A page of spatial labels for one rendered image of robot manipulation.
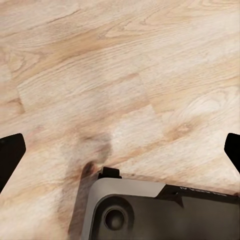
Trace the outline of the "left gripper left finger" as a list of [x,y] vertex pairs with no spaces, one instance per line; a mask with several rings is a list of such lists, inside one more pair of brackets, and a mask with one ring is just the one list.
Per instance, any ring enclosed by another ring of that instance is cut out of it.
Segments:
[[26,152],[21,133],[0,138],[0,193]]

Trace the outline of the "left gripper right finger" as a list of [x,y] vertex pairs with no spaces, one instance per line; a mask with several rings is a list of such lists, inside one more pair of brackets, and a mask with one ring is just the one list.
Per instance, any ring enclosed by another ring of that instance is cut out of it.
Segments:
[[228,133],[224,151],[240,173],[240,135]]

